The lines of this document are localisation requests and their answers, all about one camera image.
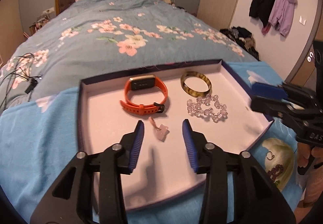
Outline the pink sleeve forearm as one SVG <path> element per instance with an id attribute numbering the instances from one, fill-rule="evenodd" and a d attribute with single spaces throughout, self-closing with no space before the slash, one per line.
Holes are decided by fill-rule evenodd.
<path id="1" fill-rule="evenodd" d="M 322 167 L 313 169 L 309 175 L 304 198 L 294 211 L 296 223 L 300 223 L 313 208 L 322 193 Z"/>

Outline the person's right hand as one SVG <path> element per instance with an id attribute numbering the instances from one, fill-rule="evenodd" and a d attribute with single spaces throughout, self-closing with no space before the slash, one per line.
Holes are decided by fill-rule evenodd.
<path id="1" fill-rule="evenodd" d="M 312 155 L 315 158 L 315 164 L 321 163 L 323 158 L 323 148 L 310 147 L 304 143 L 297 144 L 297 164 L 299 167 L 306 167 L 309 162 L 309 157 Z"/>

